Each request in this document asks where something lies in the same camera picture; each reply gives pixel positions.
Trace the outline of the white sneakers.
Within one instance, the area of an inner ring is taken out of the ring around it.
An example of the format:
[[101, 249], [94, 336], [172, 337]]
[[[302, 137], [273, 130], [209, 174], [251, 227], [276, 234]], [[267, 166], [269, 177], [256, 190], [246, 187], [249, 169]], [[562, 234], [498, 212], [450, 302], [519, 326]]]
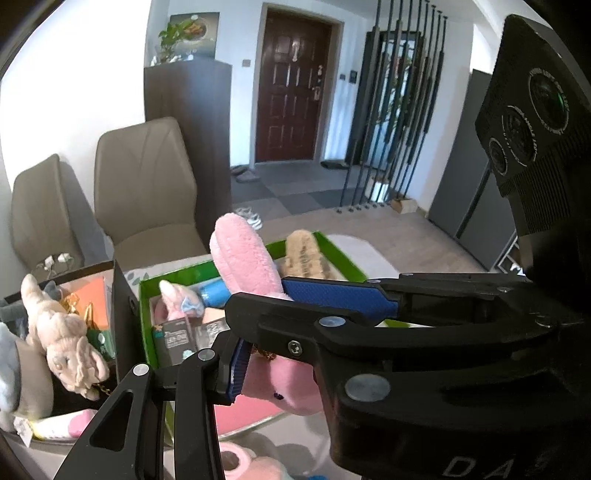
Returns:
[[261, 227], [263, 227], [263, 220], [259, 216], [259, 213], [253, 211], [250, 207], [236, 208], [235, 214], [245, 219], [247, 224], [249, 224], [253, 230], [259, 230]]

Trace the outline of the black tissue pack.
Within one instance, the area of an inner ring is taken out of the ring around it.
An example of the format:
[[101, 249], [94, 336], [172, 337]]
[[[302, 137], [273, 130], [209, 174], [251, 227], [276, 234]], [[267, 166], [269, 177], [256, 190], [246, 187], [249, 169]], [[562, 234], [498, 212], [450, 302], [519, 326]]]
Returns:
[[162, 368], [179, 365], [195, 352], [186, 320], [170, 320], [153, 326], [152, 336], [158, 365]]
[[217, 336], [228, 329], [228, 324], [224, 318], [195, 326], [193, 328], [193, 338], [197, 351], [211, 348]]

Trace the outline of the black slatted room divider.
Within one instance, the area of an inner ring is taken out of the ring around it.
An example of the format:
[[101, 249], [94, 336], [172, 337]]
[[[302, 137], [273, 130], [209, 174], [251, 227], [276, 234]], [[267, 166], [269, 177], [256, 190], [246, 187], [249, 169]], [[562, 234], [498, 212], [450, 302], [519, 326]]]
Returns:
[[435, 110], [447, 26], [431, 1], [378, 3], [363, 50], [339, 213], [407, 197]]

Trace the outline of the dark cabinet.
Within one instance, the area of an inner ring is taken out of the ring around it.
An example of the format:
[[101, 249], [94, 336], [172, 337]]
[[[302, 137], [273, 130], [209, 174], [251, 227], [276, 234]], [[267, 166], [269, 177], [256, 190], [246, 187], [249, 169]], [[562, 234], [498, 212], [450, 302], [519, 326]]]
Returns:
[[172, 117], [181, 130], [197, 183], [194, 221], [204, 243], [231, 210], [229, 116], [231, 66], [211, 58], [144, 69], [147, 121]]

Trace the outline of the pink tape roll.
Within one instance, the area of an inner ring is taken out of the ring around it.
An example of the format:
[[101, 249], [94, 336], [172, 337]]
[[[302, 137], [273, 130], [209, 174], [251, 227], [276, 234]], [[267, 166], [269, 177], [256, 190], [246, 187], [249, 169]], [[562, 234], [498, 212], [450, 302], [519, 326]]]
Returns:
[[221, 452], [221, 466], [226, 480], [239, 479], [252, 466], [252, 455], [238, 444], [221, 442], [219, 452]]

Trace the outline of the pink bunny ear toy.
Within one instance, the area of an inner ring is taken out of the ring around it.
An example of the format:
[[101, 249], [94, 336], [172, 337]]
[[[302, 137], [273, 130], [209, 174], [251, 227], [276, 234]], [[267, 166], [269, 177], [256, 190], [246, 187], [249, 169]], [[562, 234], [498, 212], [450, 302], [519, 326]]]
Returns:
[[184, 317], [200, 319], [204, 316], [204, 301], [190, 288], [161, 280], [158, 284], [162, 302], [166, 308], [166, 320]]

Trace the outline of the potted green plant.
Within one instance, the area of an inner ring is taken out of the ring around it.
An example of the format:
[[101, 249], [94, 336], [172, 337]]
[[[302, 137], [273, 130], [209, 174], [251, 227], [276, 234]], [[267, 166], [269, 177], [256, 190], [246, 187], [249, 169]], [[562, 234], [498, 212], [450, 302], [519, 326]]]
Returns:
[[190, 40], [195, 33], [194, 21], [185, 19], [179, 22], [169, 21], [158, 34], [159, 44], [156, 46], [155, 61], [157, 64], [169, 62], [175, 55], [176, 45]]

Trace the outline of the orange carton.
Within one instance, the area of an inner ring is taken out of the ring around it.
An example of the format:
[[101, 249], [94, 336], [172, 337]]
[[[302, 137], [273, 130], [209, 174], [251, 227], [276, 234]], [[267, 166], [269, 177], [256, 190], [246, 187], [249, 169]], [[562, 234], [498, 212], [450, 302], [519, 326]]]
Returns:
[[75, 280], [68, 287], [73, 308], [90, 329], [108, 328], [107, 287], [103, 276]]

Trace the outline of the beige chair far left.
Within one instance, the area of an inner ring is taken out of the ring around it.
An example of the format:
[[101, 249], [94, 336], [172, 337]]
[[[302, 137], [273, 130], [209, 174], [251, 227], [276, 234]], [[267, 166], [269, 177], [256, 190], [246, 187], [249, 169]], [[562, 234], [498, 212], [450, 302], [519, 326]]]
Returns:
[[111, 258], [72, 167], [56, 154], [16, 177], [9, 226], [17, 256], [39, 281]]

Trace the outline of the black tissue pack right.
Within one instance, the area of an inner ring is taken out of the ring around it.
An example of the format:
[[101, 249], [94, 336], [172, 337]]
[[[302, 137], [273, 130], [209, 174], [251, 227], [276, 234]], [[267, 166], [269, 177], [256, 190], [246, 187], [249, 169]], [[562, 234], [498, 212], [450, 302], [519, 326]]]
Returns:
[[211, 348], [217, 336], [228, 329], [228, 324], [224, 318], [195, 326], [193, 328], [193, 338], [197, 351]]

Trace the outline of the framed food picture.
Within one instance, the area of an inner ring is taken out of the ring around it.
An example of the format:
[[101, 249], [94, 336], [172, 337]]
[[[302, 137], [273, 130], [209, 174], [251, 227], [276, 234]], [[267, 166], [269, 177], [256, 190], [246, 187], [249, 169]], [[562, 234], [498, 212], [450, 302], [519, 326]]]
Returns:
[[180, 37], [174, 46], [174, 52], [179, 55], [214, 58], [218, 22], [218, 12], [171, 15], [169, 24], [180, 26]]

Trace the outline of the blue grey plush slipper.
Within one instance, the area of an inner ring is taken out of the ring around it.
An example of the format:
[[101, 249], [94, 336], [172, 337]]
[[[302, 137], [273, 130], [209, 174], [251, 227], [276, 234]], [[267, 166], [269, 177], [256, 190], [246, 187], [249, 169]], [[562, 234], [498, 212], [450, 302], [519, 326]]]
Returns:
[[15, 432], [16, 417], [39, 420], [51, 415], [54, 403], [52, 374], [37, 349], [1, 324], [1, 429]]

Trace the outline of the pink plush bunny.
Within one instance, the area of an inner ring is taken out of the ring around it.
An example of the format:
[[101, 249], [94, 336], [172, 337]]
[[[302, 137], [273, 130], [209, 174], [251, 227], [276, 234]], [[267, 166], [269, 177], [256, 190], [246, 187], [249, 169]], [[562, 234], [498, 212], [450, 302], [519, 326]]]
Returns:
[[[230, 293], [287, 300], [273, 259], [245, 218], [235, 213], [219, 217], [209, 247], [214, 265]], [[311, 365], [257, 349], [250, 354], [242, 394], [269, 401], [298, 416], [322, 410]]]

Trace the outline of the black tissue pack left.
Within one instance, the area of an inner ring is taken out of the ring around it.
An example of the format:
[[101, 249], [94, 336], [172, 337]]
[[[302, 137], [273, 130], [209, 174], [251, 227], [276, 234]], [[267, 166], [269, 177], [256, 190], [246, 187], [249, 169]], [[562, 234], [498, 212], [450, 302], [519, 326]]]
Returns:
[[186, 320], [170, 320], [153, 326], [152, 336], [158, 365], [162, 368], [179, 365], [195, 352]]

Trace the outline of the beige chair near cabinet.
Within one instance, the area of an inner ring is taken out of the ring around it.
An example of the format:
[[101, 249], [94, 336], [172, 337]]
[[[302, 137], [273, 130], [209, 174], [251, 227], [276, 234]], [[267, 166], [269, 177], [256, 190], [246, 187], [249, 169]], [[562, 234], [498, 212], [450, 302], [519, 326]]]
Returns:
[[94, 212], [124, 270], [206, 252], [195, 226], [197, 183], [171, 117], [104, 133], [94, 171]]

